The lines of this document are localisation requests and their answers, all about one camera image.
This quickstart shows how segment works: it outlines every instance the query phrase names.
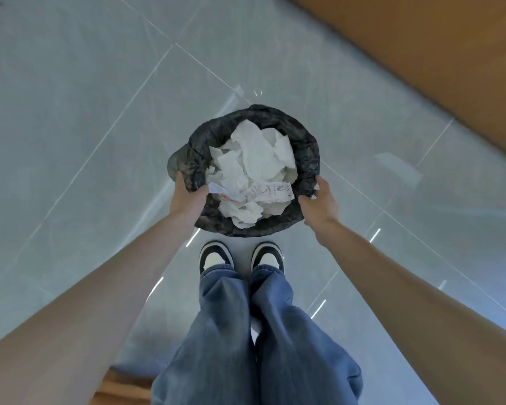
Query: person's left arm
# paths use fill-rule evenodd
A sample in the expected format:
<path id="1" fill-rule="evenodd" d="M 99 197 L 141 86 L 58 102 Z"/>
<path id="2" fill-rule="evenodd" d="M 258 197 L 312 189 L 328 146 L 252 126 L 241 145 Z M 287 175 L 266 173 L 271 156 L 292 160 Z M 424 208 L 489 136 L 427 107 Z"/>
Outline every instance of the person's left arm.
<path id="1" fill-rule="evenodd" d="M 178 173 L 168 216 L 0 341 L 0 403 L 88 403 L 207 194 Z"/>

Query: white tissue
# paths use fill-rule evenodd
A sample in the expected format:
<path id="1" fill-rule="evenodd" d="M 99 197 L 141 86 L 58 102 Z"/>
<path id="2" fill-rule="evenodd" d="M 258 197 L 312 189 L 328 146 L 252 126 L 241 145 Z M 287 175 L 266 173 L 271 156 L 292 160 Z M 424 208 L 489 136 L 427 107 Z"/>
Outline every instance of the white tissue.
<path id="1" fill-rule="evenodd" d="M 279 216 L 294 199 L 294 153 L 288 136 L 278 130 L 240 122 L 225 144 L 210 147 L 210 155 L 209 192 L 219 197 L 219 211 L 236 227 L 249 228 L 259 219 Z"/>

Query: person's left hand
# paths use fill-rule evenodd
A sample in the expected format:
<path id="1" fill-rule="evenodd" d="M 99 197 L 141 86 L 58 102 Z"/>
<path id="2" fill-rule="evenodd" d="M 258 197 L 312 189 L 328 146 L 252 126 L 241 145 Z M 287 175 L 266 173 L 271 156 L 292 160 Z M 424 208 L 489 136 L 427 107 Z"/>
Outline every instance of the person's left hand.
<path id="1" fill-rule="evenodd" d="M 180 216 L 186 224 L 193 226 L 202 213 L 207 195 L 208 186 L 206 185 L 196 192 L 189 193 L 182 172 L 177 172 L 169 214 Z"/>

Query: person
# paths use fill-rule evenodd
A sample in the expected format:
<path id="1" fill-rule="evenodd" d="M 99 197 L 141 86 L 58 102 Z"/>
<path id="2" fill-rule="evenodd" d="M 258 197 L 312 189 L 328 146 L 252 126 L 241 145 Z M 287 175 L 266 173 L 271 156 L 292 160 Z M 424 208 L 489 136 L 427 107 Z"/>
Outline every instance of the person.
<path id="1" fill-rule="evenodd" d="M 437 401 L 506 405 L 506 331 L 342 225 L 329 184 L 318 183 L 315 199 L 299 198 L 305 223 Z M 207 194 L 189 193 L 178 173 L 168 216 L 0 341 L 0 404 L 91 399 Z M 203 248 L 201 310 L 154 382 L 153 403 L 356 403 L 359 367 L 292 306 L 292 268 L 278 248 L 260 245 L 252 266 L 248 289 L 224 246 Z M 250 312 L 262 322 L 255 347 Z"/>

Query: denim pants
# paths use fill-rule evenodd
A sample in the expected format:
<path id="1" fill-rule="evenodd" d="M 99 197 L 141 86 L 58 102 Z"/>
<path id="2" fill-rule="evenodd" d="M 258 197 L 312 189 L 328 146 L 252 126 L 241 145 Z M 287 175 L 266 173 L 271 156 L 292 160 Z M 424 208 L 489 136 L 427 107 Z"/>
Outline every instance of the denim pants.
<path id="1" fill-rule="evenodd" d="M 300 308 L 283 273 L 259 265 L 250 285 L 230 265 L 201 275 L 201 310 L 152 385 L 154 405 L 357 404 L 360 367 Z M 256 344 L 250 315 L 262 322 Z"/>

